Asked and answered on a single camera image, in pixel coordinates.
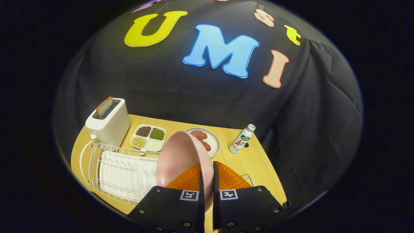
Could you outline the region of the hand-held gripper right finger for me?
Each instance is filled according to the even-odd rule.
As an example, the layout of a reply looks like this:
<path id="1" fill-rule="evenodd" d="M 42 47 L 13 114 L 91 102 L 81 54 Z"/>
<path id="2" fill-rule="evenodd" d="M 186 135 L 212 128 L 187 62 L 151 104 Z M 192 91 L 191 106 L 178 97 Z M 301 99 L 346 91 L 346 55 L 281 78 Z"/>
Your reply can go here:
<path id="1" fill-rule="evenodd" d="M 213 229 L 219 233 L 269 233 L 288 218 L 287 204 L 280 204 L 265 186 L 224 188 L 224 164 L 214 161 Z"/>

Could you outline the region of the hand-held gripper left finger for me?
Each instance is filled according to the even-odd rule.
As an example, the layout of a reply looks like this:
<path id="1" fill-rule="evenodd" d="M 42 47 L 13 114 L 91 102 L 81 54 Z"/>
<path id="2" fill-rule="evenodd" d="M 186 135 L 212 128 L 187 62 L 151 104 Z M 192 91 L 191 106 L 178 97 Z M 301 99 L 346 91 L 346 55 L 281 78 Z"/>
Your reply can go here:
<path id="1" fill-rule="evenodd" d="M 195 164 L 166 187 L 153 187 L 128 217 L 154 233 L 203 233 L 204 197 L 201 165 Z"/>

